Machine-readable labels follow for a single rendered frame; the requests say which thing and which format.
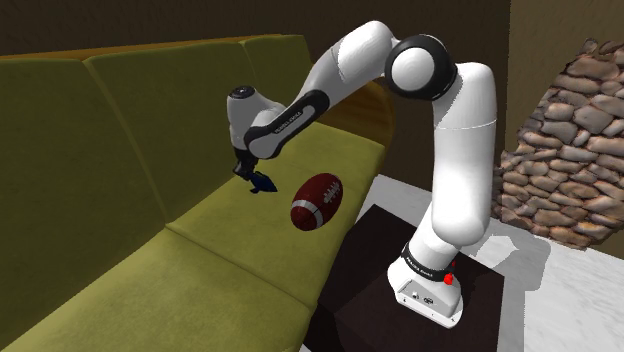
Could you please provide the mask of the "small dark blue object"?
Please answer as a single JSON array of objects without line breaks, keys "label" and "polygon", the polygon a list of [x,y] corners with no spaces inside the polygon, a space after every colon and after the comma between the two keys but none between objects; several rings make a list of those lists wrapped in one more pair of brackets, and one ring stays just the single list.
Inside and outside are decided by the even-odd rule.
[{"label": "small dark blue object", "polygon": [[250,190],[251,193],[257,194],[259,192],[277,192],[278,189],[276,185],[272,182],[269,176],[263,174],[260,171],[254,171],[249,180],[251,181],[253,188]]}]

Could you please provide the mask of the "brown football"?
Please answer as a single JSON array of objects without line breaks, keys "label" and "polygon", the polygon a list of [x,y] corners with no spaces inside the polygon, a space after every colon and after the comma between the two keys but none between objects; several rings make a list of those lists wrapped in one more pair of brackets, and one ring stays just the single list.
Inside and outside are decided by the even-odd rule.
[{"label": "brown football", "polygon": [[343,185],[336,175],[317,174],[296,192],[291,204],[291,222],[302,231],[318,229],[333,218],[342,198]]}]

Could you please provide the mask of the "olive green sofa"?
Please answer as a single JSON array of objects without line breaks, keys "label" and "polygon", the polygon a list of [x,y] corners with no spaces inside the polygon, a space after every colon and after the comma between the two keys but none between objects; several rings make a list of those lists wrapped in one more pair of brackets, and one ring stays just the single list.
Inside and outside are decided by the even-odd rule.
[{"label": "olive green sofa", "polygon": [[[295,97],[300,36],[0,60],[0,352],[297,352],[383,164],[388,94],[369,83],[259,164],[250,192],[227,95]],[[299,188],[343,198],[302,231]]]}]

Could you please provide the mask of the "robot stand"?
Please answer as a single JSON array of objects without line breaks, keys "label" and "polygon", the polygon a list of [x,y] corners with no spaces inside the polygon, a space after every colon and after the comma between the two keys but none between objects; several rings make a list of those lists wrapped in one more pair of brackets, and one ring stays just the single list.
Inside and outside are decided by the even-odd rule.
[{"label": "robot stand", "polygon": [[458,254],[464,310],[446,329],[401,306],[387,279],[415,226],[373,205],[347,233],[311,318],[311,352],[497,352],[504,278]]}]

